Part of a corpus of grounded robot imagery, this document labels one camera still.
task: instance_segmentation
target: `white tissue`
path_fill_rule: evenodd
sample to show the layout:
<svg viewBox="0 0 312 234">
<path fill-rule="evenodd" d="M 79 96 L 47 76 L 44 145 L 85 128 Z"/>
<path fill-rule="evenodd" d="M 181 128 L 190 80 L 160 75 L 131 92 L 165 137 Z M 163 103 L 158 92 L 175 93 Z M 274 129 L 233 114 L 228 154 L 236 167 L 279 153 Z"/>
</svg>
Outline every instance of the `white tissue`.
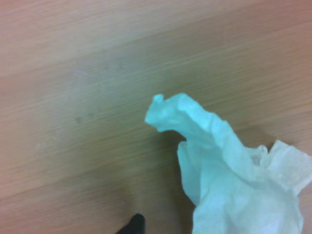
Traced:
<svg viewBox="0 0 312 234">
<path fill-rule="evenodd" d="M 300 234 L 297 195 L 312 180 L 312 159 L 277 141 L 246 148 L 230 125 L 186 94 L 156 95 L 145 121 L 175 130 L 182 186 L 196 205 L 193 234 Z"/>
</svg>

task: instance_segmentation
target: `crumpled tissue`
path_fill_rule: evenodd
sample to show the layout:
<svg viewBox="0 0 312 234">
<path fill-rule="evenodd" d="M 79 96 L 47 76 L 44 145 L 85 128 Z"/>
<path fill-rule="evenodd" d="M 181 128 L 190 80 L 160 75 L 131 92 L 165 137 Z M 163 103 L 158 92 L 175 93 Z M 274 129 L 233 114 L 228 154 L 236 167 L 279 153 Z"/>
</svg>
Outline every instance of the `crumpled tissue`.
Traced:
<svg viewBox="0 0 312 234">
<path fill-rule="evenodd" d="M 297 195 L 312 180 L 312 158 L 276 141 L 245 147 L 228 122 L 186 94 L 156 95 L 145 121 L 175 130 L 182 186 L 195 204 L 193 234 L 300 234 Z"/>
</svg>

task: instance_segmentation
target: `tissue paper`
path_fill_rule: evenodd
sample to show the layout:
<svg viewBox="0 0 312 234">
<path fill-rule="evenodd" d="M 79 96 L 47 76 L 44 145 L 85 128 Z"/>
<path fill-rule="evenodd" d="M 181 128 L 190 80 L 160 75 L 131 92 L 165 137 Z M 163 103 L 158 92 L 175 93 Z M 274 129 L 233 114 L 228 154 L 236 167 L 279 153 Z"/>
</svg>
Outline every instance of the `tissue paper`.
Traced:
<svg viewBox="0 0 312 234">
<path fill-rule="evenodd" d="M 312 159 L 277 141 L 245 147 L 230 125 L 186 94 L 156 95 L 145 121 L 175 130 L 182 186 L 195 204 L 193 234 L 300 234 L 297 195 L 312 180 Z"/>
</svg>

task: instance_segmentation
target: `tissue fold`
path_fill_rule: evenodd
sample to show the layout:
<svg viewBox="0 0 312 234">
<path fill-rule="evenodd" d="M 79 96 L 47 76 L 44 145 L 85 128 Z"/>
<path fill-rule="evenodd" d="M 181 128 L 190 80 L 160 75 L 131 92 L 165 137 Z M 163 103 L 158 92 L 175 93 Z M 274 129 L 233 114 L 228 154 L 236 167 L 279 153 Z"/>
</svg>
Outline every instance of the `tissue fold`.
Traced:
<svg viewBox="0 0 312 234">
<path fill-rule="evenodd" d="M 182 186 L 195 204 L 193 234 L 300 234 L 297 195 L 312 180 L 312 159 L 277 141 L 245 147 L 230 125 L 186 94 L 156 95 L 145 121 L 175 130 Z"/>
</svg>

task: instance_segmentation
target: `black object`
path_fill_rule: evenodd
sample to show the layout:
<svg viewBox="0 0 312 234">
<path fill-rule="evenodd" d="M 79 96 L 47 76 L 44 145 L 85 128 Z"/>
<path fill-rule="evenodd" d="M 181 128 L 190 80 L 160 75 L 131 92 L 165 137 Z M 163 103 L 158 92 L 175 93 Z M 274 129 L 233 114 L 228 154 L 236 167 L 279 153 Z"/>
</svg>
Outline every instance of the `black object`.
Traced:
<svg viewBox="0 0 312 234">
<path fill-rule="evenodd" d="M 130 222 L 116 234 L 145 234 L 145 218 L 141 214 L 132 216 Z"/>
</svg>

